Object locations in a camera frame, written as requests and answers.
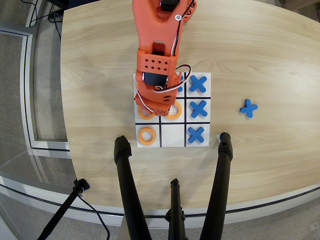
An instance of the black grid line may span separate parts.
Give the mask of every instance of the black grid line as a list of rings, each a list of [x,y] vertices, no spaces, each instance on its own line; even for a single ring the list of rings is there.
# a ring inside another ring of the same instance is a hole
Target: black grid line
[[[177,96],[176,99],[211,99],[211,97],[210,96],[186,96],[186,97]]]
[[[187,82],[184,83],[184,147],[187,146]]]
[[[159,116],[159,140],[160,140],[160,148],[162,148],[161,116]]]
[[[181,125],[181,124],[210,124],[209,121],[188,121],[188,122],[136,122],[135,125]]]

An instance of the orange ring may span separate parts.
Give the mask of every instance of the orange ring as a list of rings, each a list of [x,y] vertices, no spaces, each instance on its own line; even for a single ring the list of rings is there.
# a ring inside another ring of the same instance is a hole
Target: orange ring
[[[167,119],[175,120],[175,119],[177,119],[177,118],[179,118],[181,116],[182,107],[181,107],[180,103],[176,101],[174,103],[174,105],[178,107],[178,112],[176,113],[176,115],[168,115],[168,116],[166,116]]]
[[[143,120],[150,120],[156,115],[156,112],[153,112],[153,113],[151,113],[150,116],[145,116],[142,114],[141,110],[142,110],[142,108],[140,106],[138,106],[138,115]]]
[[[149,132],[152,134],[152,139],[150,141],[146,141],[143,139],[142,134],[144,132]],[[139,136],[139,142],[142,143],[143,145],[146,145],[146,146],[149,146],[156,141],[156,132],[155,132],[155,130],[153,130],[150,127],[144,127],[142,129],[140,129],[138,136]]]

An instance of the gray floor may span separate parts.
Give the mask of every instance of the gray floor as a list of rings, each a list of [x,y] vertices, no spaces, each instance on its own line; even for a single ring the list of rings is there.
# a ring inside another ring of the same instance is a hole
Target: gray floor
[[[260,0],[281,6],[278,0]],[[20,0],[0,0],[0,21],[24,25],[30,5]],[[19,177],[72,187],[76,178],[70,159],[33,157],[26,152],[20,107],[19,37],[0,34],[0,171]],[[40,22],[35,55],[35,110],[40,139],[66,140],[60,84],[60,39],[54,24]],[[21,240],[36,239],[53,216],[0,194],[0,215]],[[320,240],[320,199],[270,216],[227,224],[223,240]],[[112,240],[118,227],[109,227]],[[152,239],[165,240],[167,229],[151,230]],[[199,239],[201,228],[186,230],[190,240]],[[101,224],[63,218],[48,239],[106,239]]]
[[[0,214],[14,224],[22,240],[40,235],[53,214],[25,205],[0,194]],[[239,223],[226,224],[222,240],[320,240],[320,199],[281,213]],[[109,226],[111,240],[116,240],[119,227]],[[189,240],[198,240],[201,228],[186,229]],[[153,240],[167,240],[167,229],[151,229]],[[62,218],[48,240],[104,240],[101,224]]]

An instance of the orange 3d-printed part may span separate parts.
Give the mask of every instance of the orange 3d-printed part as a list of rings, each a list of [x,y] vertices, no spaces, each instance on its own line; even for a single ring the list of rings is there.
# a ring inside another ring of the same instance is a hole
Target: orange 3d-printed part
[[[142,108],[140,106],[138,106],[138,115],[141,119],[143,120],[150,120],[155,116],[155,112],[151,113],[149,116],[143,115],[142,114]]]
[[[170,119],[170,120],[175,120],[177,118],[179,118],[181,116],[181,113],[182,113],[182,107],[180,105],[179,102],[175,102],[174,105],[178,108],[178,111],[175,115],[168,115],[166,116],[167,119]]]
[[[132,4],[139,35],[135,76],[139,94],[135,100],[138,106],[157,116],[167,116],[176,101],[177,88],[167,92],[154,90],[156,86],[165,90],[181,82],[181,72],[176,73],[179,43],[184,22],[197,7],[195,0],[179,0],[172,9],[164,8],[165,4],[172,2],[133,0]]]

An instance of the wire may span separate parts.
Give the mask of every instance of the wire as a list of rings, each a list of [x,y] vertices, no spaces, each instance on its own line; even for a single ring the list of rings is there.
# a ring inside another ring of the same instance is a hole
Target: wire
[[[188,79],[190,78],[192,70],[191,70],[191,66],[188,65],[188,64],[182,64],[182,65],[178,66],[176,68],[176,70],[179,69],[179,68],[182,68],[182,67],[188,67],[189,68],[189,72],[188,72],[188,74],[186,75],[185,79],[182,82],[180,82],[179,84],[177,84],[175,86],[169,87],[167,89],[163,89],[162,86],[154,86],[153,87],[153,91],[155,93],[157,93],[157,94],[167,93],[167,92],[170,92],[170,91],[172,91],[174,89],[177,89],[177,88],[181,87],[183,84],[185,84],[185,82],[188,81]]]
[[[58,25],[57,25],[57,21],[56,21],[55,7],[54,7],[53,4],[52,4],[52,9],[53,9],[53,20],[54,20],[55,29],[56,29],[56,31],[58,32],[59,38],[60,38],[60,41],[61,41],[61,35],[60,35],[59,29],[58,29]]]
[[[133,86],[134,86],[134,90],[136,91],[136,93],[138,94],[142,104],[145,106],[146,109],[148,109],[150,112],[155,112],[155,110],[151,110],[146,104],[145,102],[142,100],[142,97],[140,96],[140,93],[137,90],[137,86],[136,86],[136,76],[133,77]]]
[[[23,2],[23,3],[25,3],[25,4],[31,4],[31,5],[34,6],[34,9],[33,9],[32,15],[31,15],[31,19],[33,18],[34,13],[35,13],[35,20],[33,20],[33,21],[35,21],[35,24],[34,24],[33,26],[31,26],[31,23],[32,23],[33,21],[31,21],[31,22],[29,23],[29,28],[33,28],[35,25],[37,25],[37,22],[38,22],[38,21],[37,21],[37,16],[38,16],[37,4],[38,4],[38,0],[36,0],[35,4],[34,4],[33,2],[27,2],[27,1],[24,1],[24,0],[20,0],[20,1]]]
[[[51,5],[51,8],[50,8],[50,10],[49,10],[49,14],[52,13],[53,7],[54,7],[54,5],[52,4],[52,5]],[[60,18],[61,20],[63,20],[63,18],[62,18],[62,16],[61,16],[60,14],[54,12],[53,15],[57,15],[57,16],[59,16],[59,18]],[[47,19],[48,19],[49,23],[52,23],[52,24],[55,23],[55,21],[50,21],[49,17],[48,17]]]
[[[285,1],[284,0],[279,0],[279,2],[282,5],[282,8],[284,9],[285,8],[285,6],[284,6]]]
[[[80,200],[81,200],[82,202],[84,202],[85,204],[87,204],[87,205],[98,215],[98,218],[99,218],[100,222],[102,223],[104,229],[105,229],[106,232],[107,232],[106,240],[109,240],[109,239],[110,239],[110,231],[109,231],[109,229],[107,228],[107,226],[105,225],[104,221],[102,220],[99,212],[98,212],[97,210],[95,210],[95,208],[94,208],[93,206],[91,206],[89,203],[87,203],[85,200],[83,200],[79,195],[78,195],[78,198],[80,198]]]
[[[189,12],[189,9],[192,7],[192,5],[194,4],[195,0],[192,0],[189,4],[189,6],[187,7],[186,11],[182,14],[181,16],[181,20],[185,17],[186,13]],[[173,56],[176,55],[176,49],[178,46],[178,41],[179,41],[179,31],[180,31],[180,26],[181,26],[181,20],[179,20],[179,25],[178,25],[178,29],[176,31],[176,39],[175,39],[175,43],[174,43],[174,50],[173,50]]]
[[[172,48],[171,48],[171,55],[173,56],[174,54],[174,47],[175,47],[175,44],[172,45]]]
[[[49,16],[49,15],[44,15],[44,16],[38,17],[38,18],[36,18],[36,19],[33,19],[33,20],[30,22],[30,24],[32,24],[34,21],[37,21],[37,20],[39,20],[39,19],[43,19],[43,18],[48,17],[48,16]]]

